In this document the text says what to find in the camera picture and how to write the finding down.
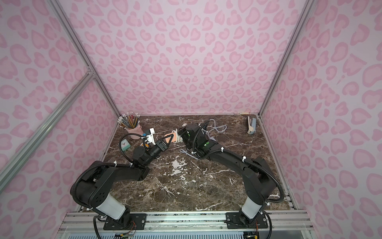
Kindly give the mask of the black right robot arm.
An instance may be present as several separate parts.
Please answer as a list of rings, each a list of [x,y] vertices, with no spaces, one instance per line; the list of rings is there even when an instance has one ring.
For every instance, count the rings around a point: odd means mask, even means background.
[[[258,214],[263,213],[269,202],[281,203],[285,198],[285,191],[265,159],[238,155],[208,138],[202,130],[209,123],[207,120],[200,125],[185,124],[179,129],[179,136],[187,150],[197,159],[223,164],[241,175],[247,199],[239,210],[238,222],[231,221],[230,224],[248,228]]]

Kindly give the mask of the pink power strip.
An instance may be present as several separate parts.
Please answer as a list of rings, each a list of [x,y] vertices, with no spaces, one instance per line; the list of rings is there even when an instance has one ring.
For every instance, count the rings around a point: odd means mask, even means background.
[[[172,130],[171,133],[164,136],[166,143],[181,143],[183,138],[179,135],[178,129]]]

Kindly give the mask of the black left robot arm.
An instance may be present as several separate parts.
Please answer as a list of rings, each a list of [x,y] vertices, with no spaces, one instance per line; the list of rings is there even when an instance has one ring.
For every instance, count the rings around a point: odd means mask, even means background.
[[[130,210],[110,195],[115,182],[142,181],[148,175],[148,165],[166,151],[173,135],[159,139],[153,146],[134,149],[129,164],[94,162],[74,182],[70,194],[73,200],[101,216],[119,224],[130,222]]]

